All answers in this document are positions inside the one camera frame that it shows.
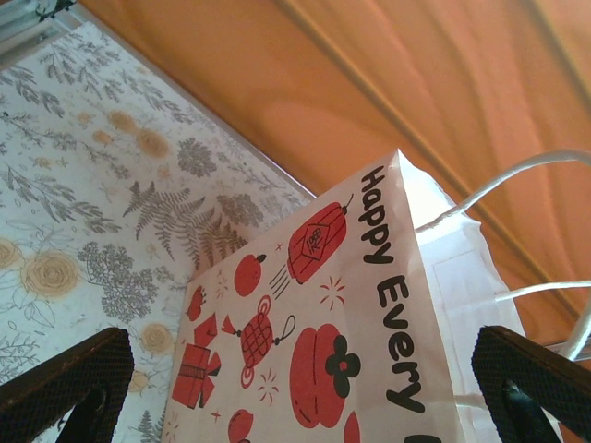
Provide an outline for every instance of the orange fabric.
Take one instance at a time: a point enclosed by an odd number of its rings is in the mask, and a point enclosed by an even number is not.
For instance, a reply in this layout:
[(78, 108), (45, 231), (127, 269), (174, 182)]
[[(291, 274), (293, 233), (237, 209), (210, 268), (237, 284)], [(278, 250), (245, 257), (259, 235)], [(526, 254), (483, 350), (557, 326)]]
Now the orange fabric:
[[(81, 3), (317, 193), (394, 148), (455, 199), (532, 154), (591, 149), (583, 2)], [(471, 215), (512, 287), (586, 279), (590, 195), (585, 167), (550, 166)], [(519, 300), (528, 335), (564, 339), (585, 293), (569, 299)]]

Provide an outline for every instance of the red fruit illustration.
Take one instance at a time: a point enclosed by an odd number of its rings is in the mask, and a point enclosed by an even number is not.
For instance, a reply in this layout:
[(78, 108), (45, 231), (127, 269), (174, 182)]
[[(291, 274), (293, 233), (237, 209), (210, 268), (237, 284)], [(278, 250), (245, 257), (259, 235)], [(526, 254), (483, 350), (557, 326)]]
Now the red fruit illustration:
[(230, 443), (247, 443), (248, 433), (252, 428), (252, 422), (254, 421), (254, 415), (246, 409), (240, 409), (236, 411), (230, 419), (228, 425), (228, 437)]
[(248, 297), (257, 289), (262, 274), (260, 264), (265, 261), (265, 258), (267, 256), (264, 254), (257, 257), (250, 254), (240, 260), (234, 276), (234, 287), (238, 295)]
[(292, 279), (304, 284), (326, 263), (347, 235), (347, 203), (334, 202), (302, 224), (289, 239), (287, 263), (270, 281), (275, 299)]
[(191, 303), (188, 306), (187, 315), (188, 319), (195, 321), (201, 315), (201, 306), (205, 303), (205, 293), (203, 293), (203, 287), (200, 286), (195, 290), (191, 297)]
[(361, 432), (359, 431), (359, 422), (355, 413), (351, 413), (347, 422), (344, 424), (344, 443), (360, 443)]
[(234, 334), (240, 338), (240, 348), (245, 363), (240, 382), (244, 389), (248, 388), (252, 383), (255, 377), (254, 367), (267, 355), (271, 347), (279, 345), (296, 328), (296, 318), (289, 316), (283, 326), (282, 336), (274, 339), (271, 321), (268, 316), (269, 311), (271, 311), (271, 298), (264, 295), (259, 301), (257, 315), (250, 319), (243, 330), (236, 330), (229, 317), (226, 317), (222, 324), (223, 332)]
[(295, 419), (307, 428), (335, 427), (349, 395), (349, 378), (356, 377), (360, 368), (359, 358), (347, 353), (346, 338), (333, 325), (304, 329), (289, 371)]

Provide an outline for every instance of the bag handle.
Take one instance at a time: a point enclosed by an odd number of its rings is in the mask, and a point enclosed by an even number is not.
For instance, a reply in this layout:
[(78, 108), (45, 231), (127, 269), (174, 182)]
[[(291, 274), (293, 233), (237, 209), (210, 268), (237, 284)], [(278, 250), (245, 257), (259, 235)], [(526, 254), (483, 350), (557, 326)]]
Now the bag handle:
[[(465, 199), (462, 203), (446, 210), (435, 220), (430, 221), (415, 229), (415, 234), (420, 234), (425, 231), (436, 228), (444, 220), (465, 213), (472, 208), (482, 197), (492, 191), (494, 188), (517, 175), (522, 171), (540, 166), (542, 164), (560, 163), (560, 162), (582, 162), (587, 166), (591, 166), (591, 153), (582, 150), (554, 150), (538, 154), (522, 162), (518, 162), (514, 167), (508, 169), (504, 173), (497, 175), (485, 185), (481, 186), (474, 194)], [(510, 291), (508, 293), (499, 294), (496, 299), (507, 300), (526, 295), (528, 293), (535, 293), (539, 291), (546, 291), (548, 289), (565, 289), (565, 288), (586, 288), (591, 287), (591, 281), (558, 281), (552, 283), (543, 283), (526, 288)], [(591, 297), (585, 306), (581, 316), (576, 321), (573, 332), (569, 339), (562, 345), (559, 354), (569, 360), (574, 360), (581, 350), (585, 347), (587, 338), (591, 335)]]

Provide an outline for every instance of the paper gift bag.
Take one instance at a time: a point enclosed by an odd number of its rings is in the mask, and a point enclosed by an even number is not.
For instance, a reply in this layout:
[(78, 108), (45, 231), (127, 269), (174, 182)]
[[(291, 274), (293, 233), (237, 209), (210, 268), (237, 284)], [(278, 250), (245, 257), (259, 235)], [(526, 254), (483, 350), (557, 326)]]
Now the paper gift bag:
[[(455, 206), (430, 175), (402, 154), (400, 167), (416, 229)], [(498, 300), (508, 288), (495, 269), (479, 222), (459, 214), (420, 233), (417, 241), (466, 441), (500, 442), (480, 399), (471, 359), (483, 326), (501, 325), (525, 335), (515, 304), (513, 300)]]
[[(401, 162), (370, 165), (189, 284), (163, 441), (465, 441)], [(187, 404), (187, 353), (212, 318), (215, 386)]]

